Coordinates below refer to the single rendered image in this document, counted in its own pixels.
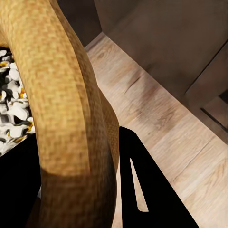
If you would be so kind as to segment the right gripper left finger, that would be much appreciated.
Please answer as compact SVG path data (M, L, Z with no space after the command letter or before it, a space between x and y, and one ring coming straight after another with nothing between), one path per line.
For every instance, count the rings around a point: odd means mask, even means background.
M34 133L0 156L0 228L25 228L40 188Z

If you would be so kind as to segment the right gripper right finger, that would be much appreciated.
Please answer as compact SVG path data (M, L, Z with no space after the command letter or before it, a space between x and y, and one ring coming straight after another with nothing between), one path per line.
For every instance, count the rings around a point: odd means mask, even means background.
M123 228L199 228L138 135L119 127ZM138 210L132 159L149 212Z

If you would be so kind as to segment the popcorn bag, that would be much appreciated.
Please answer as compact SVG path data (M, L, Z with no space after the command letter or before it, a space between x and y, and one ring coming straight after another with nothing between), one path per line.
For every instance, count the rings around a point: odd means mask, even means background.
M37 139L41 198L25 228L112 228L119 122L57 0L0 0L0 51L14 57Z

